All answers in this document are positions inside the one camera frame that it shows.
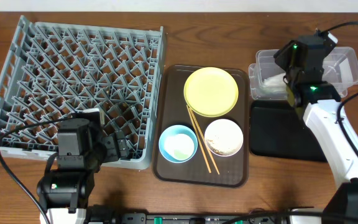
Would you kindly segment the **white napkin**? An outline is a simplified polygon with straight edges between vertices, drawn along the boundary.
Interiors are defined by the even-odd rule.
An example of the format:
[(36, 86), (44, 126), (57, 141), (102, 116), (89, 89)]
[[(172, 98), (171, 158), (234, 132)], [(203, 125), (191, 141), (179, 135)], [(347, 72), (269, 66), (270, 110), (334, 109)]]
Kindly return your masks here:
[(285, 80), (285, 73), (274, 75), (266, 78), (262, 83), (262, 87), (269, 92), (285, 91), (287, 85)]

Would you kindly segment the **white plastic cup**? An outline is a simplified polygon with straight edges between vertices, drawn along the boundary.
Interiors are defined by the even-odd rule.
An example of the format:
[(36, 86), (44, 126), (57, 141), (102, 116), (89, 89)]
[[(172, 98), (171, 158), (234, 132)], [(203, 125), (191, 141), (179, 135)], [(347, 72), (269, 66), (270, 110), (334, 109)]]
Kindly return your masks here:
[(185, 161), (194, 152), (195, 144), (188, 135), (176, 134), (166, 138), (164, 143), (165, 151), (178, 161)]

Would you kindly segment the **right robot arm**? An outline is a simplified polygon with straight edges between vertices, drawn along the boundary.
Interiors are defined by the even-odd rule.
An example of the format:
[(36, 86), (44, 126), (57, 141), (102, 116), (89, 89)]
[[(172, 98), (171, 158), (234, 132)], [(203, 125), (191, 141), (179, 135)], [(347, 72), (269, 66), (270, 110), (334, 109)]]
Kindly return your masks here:
[(288, 103), (313, 133), (337, 187), (320, 223), (358, 223), (358, 135), (335, 87), (323, 80), (323, 61), (337, 44), (328, 31), (300, 36), (275, 53), (285, 71)]

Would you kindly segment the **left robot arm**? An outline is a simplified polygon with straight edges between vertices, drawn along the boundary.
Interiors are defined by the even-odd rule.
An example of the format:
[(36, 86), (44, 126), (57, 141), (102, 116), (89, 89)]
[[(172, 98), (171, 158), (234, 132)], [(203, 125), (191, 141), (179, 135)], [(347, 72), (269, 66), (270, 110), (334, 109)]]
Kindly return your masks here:
[(50, 223), (119, 223), (115, 211), (88, 205), (102, 164), (129, 155), (122, 131), (106, 136), (98, 120), (75, 118), (58, 129), (58, 151), (50, 156), (37, 194)]

